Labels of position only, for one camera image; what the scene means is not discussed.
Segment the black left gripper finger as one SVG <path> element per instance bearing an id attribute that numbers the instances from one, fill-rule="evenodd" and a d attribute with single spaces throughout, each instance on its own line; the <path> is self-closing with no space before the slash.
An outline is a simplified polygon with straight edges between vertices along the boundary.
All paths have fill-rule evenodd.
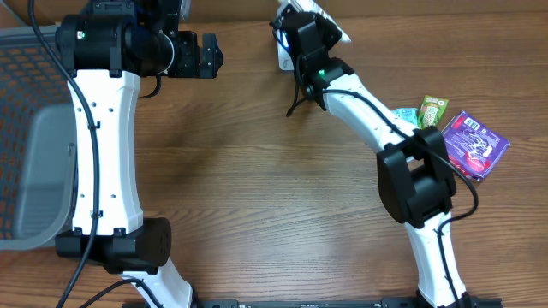
<path id="1" fill-rule="evenodd" d="M 201 57 L 203 60 L 223 60 L 223 52 L 218 45 L 215 33 L 203 34 Z"/>
<path id="2" fill-rule="evenodd" d="M 219 69 L 223 66 L 223 61 L 206 62 L 203 61 L 200 64 L 200 78 L 201 79 L 215 79 Z"/>

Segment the white tube with gold cap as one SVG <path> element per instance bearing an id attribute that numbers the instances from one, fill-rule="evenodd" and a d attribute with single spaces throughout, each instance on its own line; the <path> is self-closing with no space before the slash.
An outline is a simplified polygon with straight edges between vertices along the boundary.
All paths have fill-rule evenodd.
<path id="1" fill-rule="evenodd" d="M 340 40 L 343 43 L 351 43 L 351 38 L 339 27 L 337 22 L 328 14 L 326 13 L 321 6 L 319 6 L 314 0 L 279 0 L 279 7 L 276 11 L 276 16 L 281 17 L 282 15 L 286 15 L 289 12 L 289 9 L 294 10 L 297 13 L 305 12 L 305 13 L 316 13 L 324 17 L 326 20 L 333 23 L 336 28 L 341 32 L 342 37 Z"/>

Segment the teal snack packet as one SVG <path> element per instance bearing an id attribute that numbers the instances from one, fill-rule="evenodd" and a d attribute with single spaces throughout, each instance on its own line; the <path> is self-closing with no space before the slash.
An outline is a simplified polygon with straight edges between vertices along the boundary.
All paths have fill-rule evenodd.
<path id="1" fill-rule="evenodd" d="M 392 112 L 403 119 L 405 122 L 411 123 L 416 127 L 420 127 L 419 124 L 419 110 L 416 108 L 399 108 L 394 109 Z"/>

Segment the green yellow snack packet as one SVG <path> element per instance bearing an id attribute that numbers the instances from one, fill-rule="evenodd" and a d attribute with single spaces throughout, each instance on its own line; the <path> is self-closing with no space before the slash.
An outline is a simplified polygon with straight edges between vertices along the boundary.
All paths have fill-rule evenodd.
<path id="1" fill-rule="evenodd" d="M 419 110 L 419 128 L 425 129 L 427 127 L 437 126 L 441 121 L 448 104 L 448 99 L 426 95 Z"/>

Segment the purple Carefree package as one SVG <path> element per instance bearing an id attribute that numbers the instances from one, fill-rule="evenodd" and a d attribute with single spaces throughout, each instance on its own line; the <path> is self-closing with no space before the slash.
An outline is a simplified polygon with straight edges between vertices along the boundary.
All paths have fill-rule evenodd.
<path id="1" fill-rule="evenodd" d="M 450 120 L 442 134 L 450 162 L 475 181 L 483 181 L 510 147 L 508 139 L 464 110 Z"/>

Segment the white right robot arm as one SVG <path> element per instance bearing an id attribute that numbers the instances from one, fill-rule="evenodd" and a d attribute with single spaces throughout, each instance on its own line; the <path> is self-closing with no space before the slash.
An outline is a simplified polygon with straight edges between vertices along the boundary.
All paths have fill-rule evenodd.
<path id="1" fill-rule="evenodd" d="M 450 237 L 455 170 L 442 134 L 402 120 L 364 87 L 346 62 L 330 56 L 343 36 L 334 22 L 289 5 L 271 26 L 289 54 L 304 100 L 341 119 L 375 153 L 382 204 L 407 229 L 414 251 L 420 305 L 468 307 Z"/>

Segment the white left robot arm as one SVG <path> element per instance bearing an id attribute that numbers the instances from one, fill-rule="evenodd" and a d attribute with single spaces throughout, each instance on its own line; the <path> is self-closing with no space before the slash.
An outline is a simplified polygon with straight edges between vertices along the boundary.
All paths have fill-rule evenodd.
<path id="1" fill-rule="evenodd" d="M 134 152 L 142 78 L 213 79 L 223 64 L 214 34 L 180 29 L 189 7 L 185 0 L 91 1 L 56 32 L 77 142 L 72 226 L 56 237 L 56 252 L 118 275 L 148 307 L 200 303 L 170 259 L 170 222 L 143 214 Z"/>

